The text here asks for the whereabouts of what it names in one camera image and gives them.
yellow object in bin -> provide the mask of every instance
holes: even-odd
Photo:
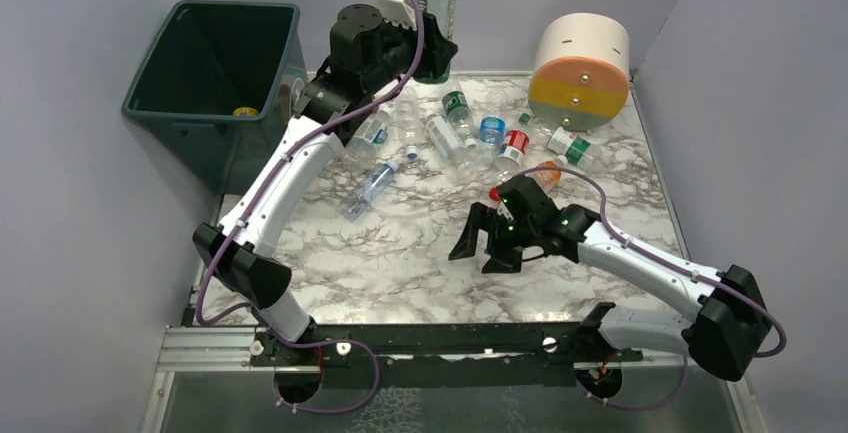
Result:
[[[259,111],[249,106],[242,106],[233,110],[233,116],[257,116]]]

dark green bin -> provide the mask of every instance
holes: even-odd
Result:
[[[306,81],[289,4],[174,5],[133,80],[123,112],[215,193],[243,194],[283,137]],[[239,107],[256,116],[234,116]]]

yellow stripe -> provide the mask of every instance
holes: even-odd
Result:
[[[571,102],[573,98],[578,98],[580,104],[574,106]],[[612,118],[621,111],[627,101],[627,95],[568,85],[544,78],[533,78],[527,91],[527,99],[536,103]]]

glass surface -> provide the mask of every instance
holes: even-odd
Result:
[[[321,416],[276,408],[272,375],[178,373],[162,431],[235,433],[246,431],[322,432],[687,432],[742,431],[726,384],[694,367],[680,398],[648,412],[604,408],[578,388],[512,386],[487,388],[381,389],[361,410]],[[648,403],[677,385],[679,368],[624,370],[617,401]],[[361,390],[319,391],[309,402],[340,407],[356,402]]]

table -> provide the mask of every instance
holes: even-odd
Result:
[[[484,100],[502,88],[512,100],[504,112],[509,125],[528,110],[528,77],[460,77],[476,124]],[[439,87],[410,83],[421,99],[423,116],[442,113]],[[601,146],[608,170],[594,175],[609,195],[610,220],[626,232],[663,250],[680,254],[665,196],[632,96],[610,123],[584,135]],[[380,159],[399,159],[403,148],[393,131]],[[580,320],[599,301],[631,308],[667,308],[656,298],[604,271],[546,258],[524,265],[518,274],[483,275],[482,243],[475,258],[448,261],[465,225],[469,206],[487,201],[492,173],[456,178],[429,142],[420,160],[403,165],[396,184],[374,209],[350,223],[338,203],[359,181],[338,162],[313,183],[280,238],[275,258],[294,272],[292,291],[319,323],[451,323]],[[553,154],[531,144],[525,166]],[[566,177],[551,192],[558,206],[579,203],[597,210],[598,195],[577,178]],[[226,196],[229,211],[237,196]],[[213,279],[205,316],[240,301]],[[245,310],[222,321],[253,325]]]

